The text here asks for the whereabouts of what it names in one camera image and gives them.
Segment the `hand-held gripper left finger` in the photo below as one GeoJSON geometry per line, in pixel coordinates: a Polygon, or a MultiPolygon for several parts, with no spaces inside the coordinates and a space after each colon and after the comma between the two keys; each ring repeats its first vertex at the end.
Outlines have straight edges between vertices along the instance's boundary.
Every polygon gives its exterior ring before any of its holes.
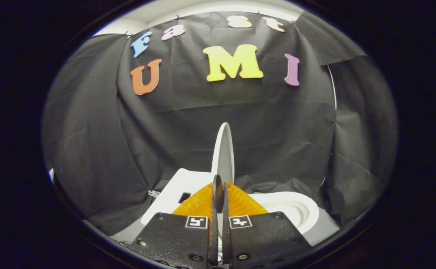
{"type": "Polygon", "coordinates": [[[171,268],[211,268],[218,265],[220,176],[211,184],[209,216],[158,212],[128,248],[171,268]]]}

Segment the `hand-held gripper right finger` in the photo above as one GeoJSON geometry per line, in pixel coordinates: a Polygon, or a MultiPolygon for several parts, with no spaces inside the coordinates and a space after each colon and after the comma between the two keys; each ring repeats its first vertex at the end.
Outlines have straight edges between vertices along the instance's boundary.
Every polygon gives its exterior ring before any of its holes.
{"type": "Polygon", "coordinates": [[[311,245],[284,211],[255,209],[231,184],[224,185],[222,261],[232,268],[279,268],[309,254],[311,245]]]}

